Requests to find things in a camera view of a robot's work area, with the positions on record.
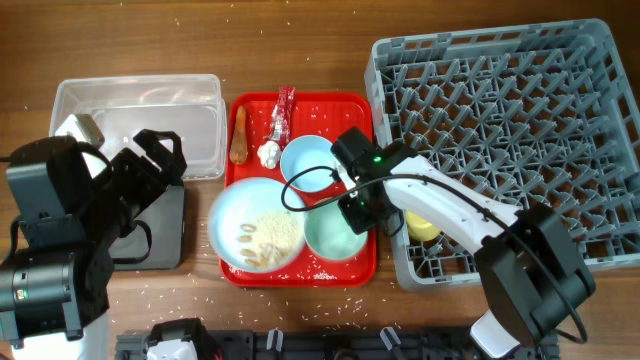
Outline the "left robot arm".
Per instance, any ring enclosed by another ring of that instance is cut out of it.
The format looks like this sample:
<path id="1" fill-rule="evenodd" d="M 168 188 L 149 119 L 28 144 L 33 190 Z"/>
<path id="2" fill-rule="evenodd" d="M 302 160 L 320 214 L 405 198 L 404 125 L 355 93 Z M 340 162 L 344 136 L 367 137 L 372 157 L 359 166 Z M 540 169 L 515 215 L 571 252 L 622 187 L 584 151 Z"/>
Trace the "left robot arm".
<path id="1" fill-rule="evenodd" d="M 187 164 L 180 137 L 143 129 L 107 159 L 72 136 L 44 138 L 7 159 L 7 181 L 19 208 L 1 263 L 1 338 L 32 359 L 97 359 L 107 355 L 107 285 L 116 265 L 113 243 L 151 227 L 140 214 L 181 184 Z"/>

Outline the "yellow plastic cup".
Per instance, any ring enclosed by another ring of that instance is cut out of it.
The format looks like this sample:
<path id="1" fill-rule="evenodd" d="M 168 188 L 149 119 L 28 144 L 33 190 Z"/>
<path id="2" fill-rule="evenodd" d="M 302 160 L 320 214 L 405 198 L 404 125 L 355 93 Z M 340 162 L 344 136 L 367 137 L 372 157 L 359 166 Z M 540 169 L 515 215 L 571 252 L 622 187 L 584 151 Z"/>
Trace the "yellow plastic cup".
<path id="1" fill-rule="evenodd" d="M 438 227 L 413 212 L 406 211 L 405 220 L 408 226 L 409 236 L 416 241 L 432 241 L 441 233 Z"/>

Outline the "white plastic spoon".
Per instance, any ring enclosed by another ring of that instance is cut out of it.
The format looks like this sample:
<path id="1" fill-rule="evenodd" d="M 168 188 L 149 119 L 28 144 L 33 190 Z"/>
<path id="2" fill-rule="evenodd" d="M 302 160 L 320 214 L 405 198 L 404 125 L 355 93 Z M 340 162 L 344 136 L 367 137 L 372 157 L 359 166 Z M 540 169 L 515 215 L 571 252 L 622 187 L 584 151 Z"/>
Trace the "white plastic spoon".
<path id="1" fill-rule="evenodd" d="M 352 192 L 352 189 L 356 187 L 356 183 L 348 175 L 347 170 L 344 168 L 344 166 L 340 162 L 336 161 L 335 165 L 336 165 L 336 171 L 337 171 L 338 177 L 340 181 L 344 184 L 345 189 L 349 192 L 349 196 L 351 198 L 356 198 L 358 195 L 358 192 L 357 191 Z"/>

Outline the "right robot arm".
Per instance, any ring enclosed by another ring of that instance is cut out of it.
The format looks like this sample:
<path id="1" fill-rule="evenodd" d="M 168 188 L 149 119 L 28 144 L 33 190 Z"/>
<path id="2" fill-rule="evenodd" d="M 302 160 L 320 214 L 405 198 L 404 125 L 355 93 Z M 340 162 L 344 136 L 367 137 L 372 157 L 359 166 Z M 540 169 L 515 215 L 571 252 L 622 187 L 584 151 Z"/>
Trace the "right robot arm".
<path id="1" fill-rule="evenodd" d="M 545 204 L 527 209 L 488 198 L 438 171 L 401 142 L 380 148 L 353 127 L 332 144 L 347 191 L 338 200 L 346 222 L 362 233 L 412 212 L 474 258 L 487 312 L 470 329 L 486 355 L 501 358 L 533 347 L 573 320 L 588 336 L 578 307 L 596 289 L 561 217 Z"/>

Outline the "small light blue bowl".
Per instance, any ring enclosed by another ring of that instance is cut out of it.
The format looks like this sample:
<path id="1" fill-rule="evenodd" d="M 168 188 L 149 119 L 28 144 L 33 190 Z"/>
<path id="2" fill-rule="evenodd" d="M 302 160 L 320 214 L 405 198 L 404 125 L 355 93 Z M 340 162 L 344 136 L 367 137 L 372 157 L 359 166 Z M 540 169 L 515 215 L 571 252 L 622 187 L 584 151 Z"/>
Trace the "small light blue bowl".
<path id="1" fill-rule="evenodd" d="M 331 171 L 336 168 L 337 160 L 331 153 L 332 143 L 316 135 L 300 136 L 292 140 L 283 150 L 280 158 L 280 170 L 286 181 L 300 172 L 316 166 L 326 166 L 329 170 L 315 170 L 292 182 L 296 190 L 315 193 L 325 190 L 334 183 Z"/>

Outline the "light green bowl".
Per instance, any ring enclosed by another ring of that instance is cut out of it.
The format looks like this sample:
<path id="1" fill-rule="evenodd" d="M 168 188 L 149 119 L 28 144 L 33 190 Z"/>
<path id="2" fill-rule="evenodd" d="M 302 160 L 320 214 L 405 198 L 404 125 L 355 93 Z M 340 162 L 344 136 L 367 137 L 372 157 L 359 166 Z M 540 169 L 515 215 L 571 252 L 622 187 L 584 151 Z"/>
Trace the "light green bowl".
<path id="1" fill-rule="evenodd" d="M 356 234 L 343 217 L 338 204 L 333 202 L 308 212 L 305 239 L 317 257 L 344 262 L 365 248 L 368 234 Z"/>

